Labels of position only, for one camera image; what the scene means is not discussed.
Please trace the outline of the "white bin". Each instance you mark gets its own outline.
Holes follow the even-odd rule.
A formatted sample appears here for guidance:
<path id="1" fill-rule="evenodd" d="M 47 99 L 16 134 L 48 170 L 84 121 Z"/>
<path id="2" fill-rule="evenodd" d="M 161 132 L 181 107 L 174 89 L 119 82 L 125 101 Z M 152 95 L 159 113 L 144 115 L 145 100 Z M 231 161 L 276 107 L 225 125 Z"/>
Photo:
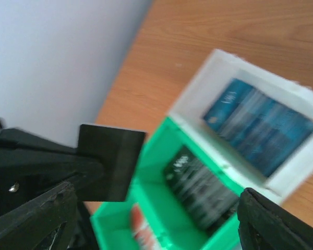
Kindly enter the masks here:
<path id="1" fill-rule="evenodd" d="M 313 90 L 216 49 L 169 111 L 243 188 L 284 202 L 313 173 Z"/>

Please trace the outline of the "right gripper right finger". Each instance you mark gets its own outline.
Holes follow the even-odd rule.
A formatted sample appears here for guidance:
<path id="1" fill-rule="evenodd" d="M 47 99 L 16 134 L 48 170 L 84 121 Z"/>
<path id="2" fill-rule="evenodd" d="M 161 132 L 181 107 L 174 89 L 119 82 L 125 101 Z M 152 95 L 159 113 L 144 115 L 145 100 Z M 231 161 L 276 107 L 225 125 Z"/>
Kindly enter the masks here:
<path id="1" fill-rule="evenodd" d="M 252 188 L 245 188 L 237 207 L 242 249 L 313 250 L 313 227 Z"/>

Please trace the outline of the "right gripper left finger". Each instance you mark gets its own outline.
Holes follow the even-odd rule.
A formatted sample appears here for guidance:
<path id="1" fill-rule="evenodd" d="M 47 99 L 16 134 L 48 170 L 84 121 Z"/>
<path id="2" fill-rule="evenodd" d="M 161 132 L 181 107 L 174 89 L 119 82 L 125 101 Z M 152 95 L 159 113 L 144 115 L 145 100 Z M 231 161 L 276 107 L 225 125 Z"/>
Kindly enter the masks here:
<path id="1" fill-rule="evenodd" d="M 67 249 L 76 221 L 75 189 L 63 182 L 0 216 L 0 249 Z"/>

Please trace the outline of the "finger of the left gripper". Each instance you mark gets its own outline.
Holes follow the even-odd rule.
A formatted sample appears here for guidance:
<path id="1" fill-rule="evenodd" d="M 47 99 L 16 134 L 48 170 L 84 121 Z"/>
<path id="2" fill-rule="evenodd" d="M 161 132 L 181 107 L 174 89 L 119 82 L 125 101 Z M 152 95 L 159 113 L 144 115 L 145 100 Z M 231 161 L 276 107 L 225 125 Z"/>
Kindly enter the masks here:
<path id="1" fill-rule="evenodd" d="M 4 128 L 0 121 L 0 216 L 40 196 L 63 181 L 74 185 L 80 201 L 100 201 L 95 184 L 104 176 L 99 156 L 29 132 Z"/>

